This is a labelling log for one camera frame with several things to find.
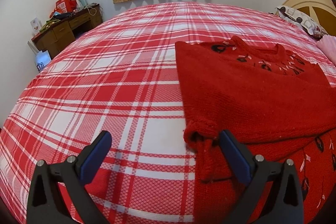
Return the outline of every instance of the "wooden desk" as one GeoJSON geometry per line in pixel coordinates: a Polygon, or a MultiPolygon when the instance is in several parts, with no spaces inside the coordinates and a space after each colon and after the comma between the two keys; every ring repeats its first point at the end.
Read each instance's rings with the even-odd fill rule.
{"type": "Polygon", "coordinates": [[[76,35],[87,32],[102,23],[100,15],[100,6],[96,4],[77,12],[72,17],[65,18],[50,26],[50,28],[34,37],[32,41],[35,43],[39,51],[48,50],[51,59],[63,51],[69,44],[74,42],[76,35]]]}

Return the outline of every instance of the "sweater collar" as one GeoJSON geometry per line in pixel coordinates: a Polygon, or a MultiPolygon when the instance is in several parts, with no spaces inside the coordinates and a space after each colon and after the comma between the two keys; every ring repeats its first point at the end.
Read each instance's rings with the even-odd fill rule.
{"type": "Polygon", "coordinates": [[[263,48],[247,45],[240,37],[233,36],[231,40],[241,49],[246,50],[249,54],[256,56],[262,60],[269,62],[278,62],[286,58],[286,50],[280,45],[276,44],[273,48],[263,48]]]}

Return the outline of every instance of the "pink blanket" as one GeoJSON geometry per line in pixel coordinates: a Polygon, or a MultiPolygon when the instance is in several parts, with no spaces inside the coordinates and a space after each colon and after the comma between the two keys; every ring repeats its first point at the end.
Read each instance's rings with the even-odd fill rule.
{"type": "Polygon", "coordinates": [[[336,37],[324,35],[316,45],[336,66],[336,37]]]}

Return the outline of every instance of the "arched headboard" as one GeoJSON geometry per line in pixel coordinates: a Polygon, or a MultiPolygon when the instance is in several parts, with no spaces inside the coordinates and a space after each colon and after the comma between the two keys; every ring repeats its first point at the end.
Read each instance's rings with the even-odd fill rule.
{"type": "Polygon", "coordinates": [[[287,0],[283,5],[309,15],[330,35],[336,36],[336,7],[332,0],[287,0]]]}

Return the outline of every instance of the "plaid pattern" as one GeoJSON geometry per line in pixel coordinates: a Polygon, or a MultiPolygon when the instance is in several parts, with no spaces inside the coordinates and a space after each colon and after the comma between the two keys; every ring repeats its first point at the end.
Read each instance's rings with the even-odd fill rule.
{"type": "Polygon", "coordinates": [[[193,2],[128,10],[72,43],[20,96],[0,135],[0,196],[9,210],[25,223],[38,160],[64,161],[108,130],[112,147],[87,185],[108,220],[192,222],[195,156],[183,140],[174,43],[233,35],[282,44],[319,63],[336,85],[336,68],[316,42],[274,15],[193,2]]]}

